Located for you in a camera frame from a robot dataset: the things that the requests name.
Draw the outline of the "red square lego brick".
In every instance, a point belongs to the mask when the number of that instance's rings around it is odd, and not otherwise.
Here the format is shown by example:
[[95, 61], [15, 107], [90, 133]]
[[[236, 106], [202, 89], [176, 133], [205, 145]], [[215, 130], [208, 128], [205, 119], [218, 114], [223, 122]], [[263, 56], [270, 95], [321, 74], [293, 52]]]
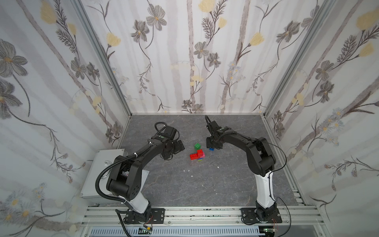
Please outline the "red square lego brick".
[[202, 154], [203, 154], [203, 153], [204, 153], [204, 152], [203, 152], [202, 149], [197, 150], [197, 155], [198, 155], [198, 158], [199, 158], [199, 159], [202, 158]]

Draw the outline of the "long red lego brick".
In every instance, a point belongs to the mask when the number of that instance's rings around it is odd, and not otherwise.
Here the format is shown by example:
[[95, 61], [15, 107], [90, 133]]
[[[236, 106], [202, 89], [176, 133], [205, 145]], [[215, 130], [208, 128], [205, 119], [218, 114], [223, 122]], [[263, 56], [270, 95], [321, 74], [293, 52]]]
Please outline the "long red lego brick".
[[190, 159], [193, 161], [193, 160], [197, 160], [199, 159], [199, 155], [198, 153], [195, 153], [195, 154], [190, 154]]

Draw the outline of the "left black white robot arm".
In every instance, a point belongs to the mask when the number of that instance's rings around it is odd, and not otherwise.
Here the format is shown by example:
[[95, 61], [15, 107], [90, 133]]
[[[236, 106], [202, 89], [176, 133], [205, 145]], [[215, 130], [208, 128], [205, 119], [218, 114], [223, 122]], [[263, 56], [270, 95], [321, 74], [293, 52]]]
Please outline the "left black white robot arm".
[[128, 206], [131, 220], [148, 222], [151, 218], [151, 203], [141, 193], [142, 171], [156, 156], [160, 155], [167, 161], [185, 149], [181, 140], [175, 137], [177, 133], [174, 128], [157, 133], [137, 152], [127, 157], [118, 156], [114, 160], [106, 189], [112, 197]]

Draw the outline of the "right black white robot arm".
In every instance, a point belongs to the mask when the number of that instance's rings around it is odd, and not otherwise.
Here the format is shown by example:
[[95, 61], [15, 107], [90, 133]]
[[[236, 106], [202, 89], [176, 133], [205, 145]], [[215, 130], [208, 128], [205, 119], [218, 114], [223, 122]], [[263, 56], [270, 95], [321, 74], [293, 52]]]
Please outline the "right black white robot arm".
[[272, 178], [276, 159], [270, 144], [265, 138], [251, 138], [229, 127], [206, 126], [210, 136], [206, 138], [207, 148], [222, 149], [224, 143], [232, 144], [246, 153], [247, 163], [254, 173], [257, 184], [257, 199], [254, 217], [259, 222], [267, 222], [275, 211], [277, 204], [272, 194]]

